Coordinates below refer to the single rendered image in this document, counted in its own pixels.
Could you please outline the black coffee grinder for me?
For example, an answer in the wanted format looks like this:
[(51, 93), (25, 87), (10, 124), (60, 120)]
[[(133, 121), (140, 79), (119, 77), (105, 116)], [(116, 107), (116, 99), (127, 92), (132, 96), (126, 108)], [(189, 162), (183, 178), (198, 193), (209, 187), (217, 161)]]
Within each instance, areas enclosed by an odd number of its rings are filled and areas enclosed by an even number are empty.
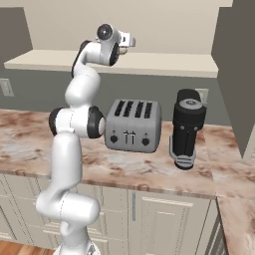
[(206, 111), (197, 91), (178, 91), (173, 109), (173, 133), (169, 137), (169, 155), (179, 169), (193, 168), (196, 135), (203, 128)]

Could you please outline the white wall outlet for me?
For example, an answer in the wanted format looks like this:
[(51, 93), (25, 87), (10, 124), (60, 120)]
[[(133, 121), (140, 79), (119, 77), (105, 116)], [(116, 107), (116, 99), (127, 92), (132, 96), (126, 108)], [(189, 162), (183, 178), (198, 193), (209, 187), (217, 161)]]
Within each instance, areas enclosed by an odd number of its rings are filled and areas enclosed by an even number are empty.
[(0, 87), (5, 97), (13, 97), (14, 93), (8, 79), (0, 79)]
[(206, 104), (207, 103), (207, 98), (208, 98), (209, 90), (208, 89), (196, 89), (196, 91), (199, 93), (201, 102), (203, 104)]

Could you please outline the cream drawer cabinet run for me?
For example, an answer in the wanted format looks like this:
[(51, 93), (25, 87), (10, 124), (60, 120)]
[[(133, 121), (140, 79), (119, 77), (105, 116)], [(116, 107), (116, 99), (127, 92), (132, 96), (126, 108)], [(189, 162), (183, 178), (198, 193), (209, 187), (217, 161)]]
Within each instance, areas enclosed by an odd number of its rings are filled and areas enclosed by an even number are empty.
[(41, 216), (36, 200), (50, 180), (0, 173), (0, 240), (56, 249), (60, 243), (58, 220)]

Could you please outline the grey tall cabinet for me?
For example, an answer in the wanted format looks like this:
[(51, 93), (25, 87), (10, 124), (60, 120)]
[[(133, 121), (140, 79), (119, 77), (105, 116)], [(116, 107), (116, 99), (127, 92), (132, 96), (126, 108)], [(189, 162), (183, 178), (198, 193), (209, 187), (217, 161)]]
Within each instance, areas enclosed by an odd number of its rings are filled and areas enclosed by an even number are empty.
[(242, 158), (255, 150), (255, 0), (220, 7), (211, 53)]

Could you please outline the silver four-slot toaster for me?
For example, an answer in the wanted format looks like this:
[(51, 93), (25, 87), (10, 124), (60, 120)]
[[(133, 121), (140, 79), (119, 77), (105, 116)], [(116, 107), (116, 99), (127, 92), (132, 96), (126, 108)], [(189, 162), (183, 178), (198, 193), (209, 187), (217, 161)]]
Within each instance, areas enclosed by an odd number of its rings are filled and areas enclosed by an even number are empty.
[(115, 100), (108, 112), (105, 144), (110, 149), (147, 152), (157, 150), (161, 136), (158, 102)]

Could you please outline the cream cabinet door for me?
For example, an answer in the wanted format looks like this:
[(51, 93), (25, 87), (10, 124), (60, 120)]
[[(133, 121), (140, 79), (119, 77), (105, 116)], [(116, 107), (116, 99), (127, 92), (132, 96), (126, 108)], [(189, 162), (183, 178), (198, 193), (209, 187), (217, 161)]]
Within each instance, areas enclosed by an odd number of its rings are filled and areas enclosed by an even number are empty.
[(76, 190), (100, 203), (100, 216), (88, 226), (88, 231), (101, 254), (129, 255), (128, 192), (121, 188), (91, 184), (79, 184)]
[(131, 255), (196, 255), (209, 202), (137, 191)]

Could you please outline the beige raised ledge shelf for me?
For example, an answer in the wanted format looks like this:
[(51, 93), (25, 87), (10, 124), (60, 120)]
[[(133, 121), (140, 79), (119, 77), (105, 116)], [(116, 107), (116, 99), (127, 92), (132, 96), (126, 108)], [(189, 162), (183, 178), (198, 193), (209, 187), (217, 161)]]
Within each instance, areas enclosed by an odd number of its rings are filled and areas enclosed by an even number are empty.
[[(69, 72), (76, 51), (32, 50), (4, 63), (6, 69)], [(112, 67), (90, 64), (98, 73), (216, 78), (210, 55), (127, 52)]]

